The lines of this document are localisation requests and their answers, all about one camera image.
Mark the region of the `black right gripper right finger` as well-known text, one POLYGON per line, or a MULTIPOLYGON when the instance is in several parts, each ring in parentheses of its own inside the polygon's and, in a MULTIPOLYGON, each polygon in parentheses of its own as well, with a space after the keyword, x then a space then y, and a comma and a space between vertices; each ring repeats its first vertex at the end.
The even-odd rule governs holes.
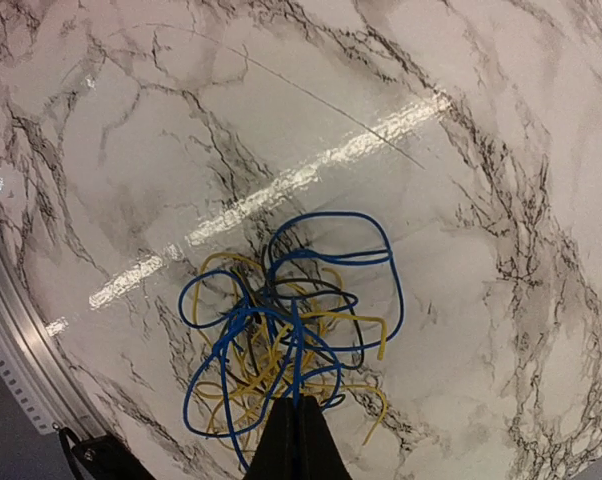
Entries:
POLYGON ((317 400, 301 397, 296 415, 296 478, 351 480, 317 400))

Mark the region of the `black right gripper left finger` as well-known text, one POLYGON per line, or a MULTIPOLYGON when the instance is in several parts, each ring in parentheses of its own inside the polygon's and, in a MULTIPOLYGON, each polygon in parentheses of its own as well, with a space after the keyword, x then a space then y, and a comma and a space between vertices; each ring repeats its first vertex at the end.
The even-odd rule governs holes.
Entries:
POLYGON ((277 399, 272 406, 245 480, 293 478, 296 418, 291 399, 277 399))

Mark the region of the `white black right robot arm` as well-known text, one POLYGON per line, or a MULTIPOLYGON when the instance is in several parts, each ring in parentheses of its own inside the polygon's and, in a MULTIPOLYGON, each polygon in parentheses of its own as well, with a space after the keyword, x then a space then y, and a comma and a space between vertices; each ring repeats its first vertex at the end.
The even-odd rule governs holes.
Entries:
MULTIPOLYGON (((60 445, 76 479, 86 470, 95 479, 150 479, 152 475, 114 436, 85 441, 69 428, 60 445)), ((317 400, 274 401, 246 479, 350 480, 317 400)))

